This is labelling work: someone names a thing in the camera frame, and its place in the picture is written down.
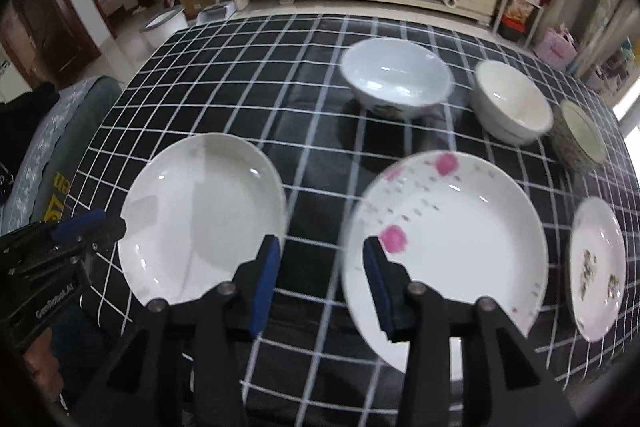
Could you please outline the person left hand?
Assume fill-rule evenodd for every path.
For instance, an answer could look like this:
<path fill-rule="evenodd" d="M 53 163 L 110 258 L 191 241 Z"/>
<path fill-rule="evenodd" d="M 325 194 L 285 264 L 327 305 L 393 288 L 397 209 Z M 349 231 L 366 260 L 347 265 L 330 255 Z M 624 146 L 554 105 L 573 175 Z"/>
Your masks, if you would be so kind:
<path fill-rule="evenodd" d="M 45 329 L 25 351 L 23 358 L 32 380 L 50 402 L 58 401 L 64 387 L 58 359 L 52 352 L 52 331 Z"/>

